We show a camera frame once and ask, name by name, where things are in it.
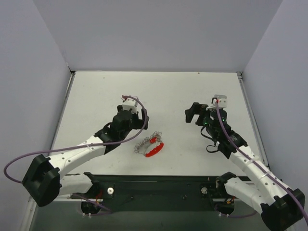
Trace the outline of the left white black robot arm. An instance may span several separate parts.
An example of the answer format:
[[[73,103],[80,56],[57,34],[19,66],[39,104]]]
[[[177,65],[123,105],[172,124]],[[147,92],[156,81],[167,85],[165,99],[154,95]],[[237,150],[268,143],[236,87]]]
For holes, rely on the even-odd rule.
[[[132,109],[118,106],[113,121],[96,132],[82,145],[73,147],[60,154],[45,157],[36,156],[23,180],[22,185],[30,193],[38,206],[50,204],[64,188],[60,180],[70,171],[83,163],[104,155],[120,146],[133,129],[143,130],[148,124],[145,108],[141,109],[142,119]]]

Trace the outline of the red round key tag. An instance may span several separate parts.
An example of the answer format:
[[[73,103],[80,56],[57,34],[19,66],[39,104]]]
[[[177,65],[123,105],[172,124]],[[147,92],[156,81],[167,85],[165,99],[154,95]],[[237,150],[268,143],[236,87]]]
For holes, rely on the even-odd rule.
[[[145,154],[145,157],[151,157],[154,156],[155,154],[159,153],[164,147],[164,143],[159,143],[158,146],[156,146],[155,148],[153,148],[150,152]]]

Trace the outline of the red tagged key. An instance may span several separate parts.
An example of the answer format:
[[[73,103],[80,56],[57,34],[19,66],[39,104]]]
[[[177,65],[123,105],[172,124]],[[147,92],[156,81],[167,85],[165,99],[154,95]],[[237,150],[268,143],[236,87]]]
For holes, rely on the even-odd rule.
[[[152,144],[152,143],[156,143],[157,142],[157,137],[153,137],[149,140],[149,143]]]

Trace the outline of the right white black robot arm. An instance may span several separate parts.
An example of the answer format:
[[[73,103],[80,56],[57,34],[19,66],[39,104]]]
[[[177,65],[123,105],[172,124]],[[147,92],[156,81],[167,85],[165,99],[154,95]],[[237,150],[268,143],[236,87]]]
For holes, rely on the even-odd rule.
[[[190,123],[198,115],[196,125],[208,133],[210,139],[229,161],[234,163],[253,182],[249,186],[238,176],[227,172],[216,179],[216,189],[222,196],[234,196],[261,215],[271,231],[285,231],[301,219],[305,195],[279,180],[255,155],[247,142],[227,123],[225,100],[213,98],[212,104],[193,103],[185,110],[185,121]]]

